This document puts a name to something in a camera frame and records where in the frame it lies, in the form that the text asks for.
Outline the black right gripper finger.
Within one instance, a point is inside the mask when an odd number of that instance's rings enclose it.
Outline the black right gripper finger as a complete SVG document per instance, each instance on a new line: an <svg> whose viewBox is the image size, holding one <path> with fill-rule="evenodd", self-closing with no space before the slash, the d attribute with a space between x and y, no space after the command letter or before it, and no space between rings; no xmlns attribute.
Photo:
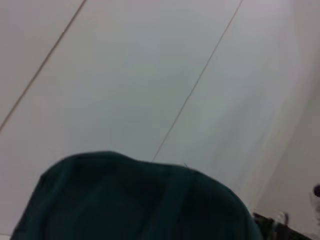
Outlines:
<svg viewBox="0 0 320 240"><path fill-rule="evenodd" d="M256 225L258 226L262 238L264 240L276 240L277 234L276 223L272 218L264 217L258 213L253 213L252 215Z"/></svg>

